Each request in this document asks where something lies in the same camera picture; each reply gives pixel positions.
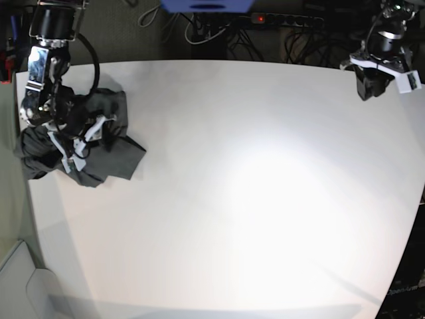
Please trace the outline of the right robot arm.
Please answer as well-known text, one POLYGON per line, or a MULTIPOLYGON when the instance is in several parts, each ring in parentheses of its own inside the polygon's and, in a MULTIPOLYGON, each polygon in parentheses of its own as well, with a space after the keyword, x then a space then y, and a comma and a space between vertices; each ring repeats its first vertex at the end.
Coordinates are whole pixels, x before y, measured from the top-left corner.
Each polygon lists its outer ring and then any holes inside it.
POLYGON ((29 28, 36 41, 28 57, 28 80, 19 109, 21 118, 32 127, 43 126, 66 163, 85 161, 89 145, 102 138, 107 121, 115 120, 114 110, 100 106, 112 91, 99 89, 100 63, 94 47, 80 33, 88 1, 38 1, 29 28), (80 41, 94 65, 92 86, 85 95, 64 86, 70 69, 69 45, 80 41))

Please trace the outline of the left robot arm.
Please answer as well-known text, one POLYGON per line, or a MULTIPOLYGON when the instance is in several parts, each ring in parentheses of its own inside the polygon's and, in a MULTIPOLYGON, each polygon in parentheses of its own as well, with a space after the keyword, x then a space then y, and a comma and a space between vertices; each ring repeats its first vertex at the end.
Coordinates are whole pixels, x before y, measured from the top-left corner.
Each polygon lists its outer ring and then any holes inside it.
POLYGON ((408 22, 422 8, 423 1, 383 1, 360 49, 340 64, 341 70, 354 70, 361 100, 385 93, 392 81, 401 94, 422 88, 420 75, 412 68, 407 32, 408 22))

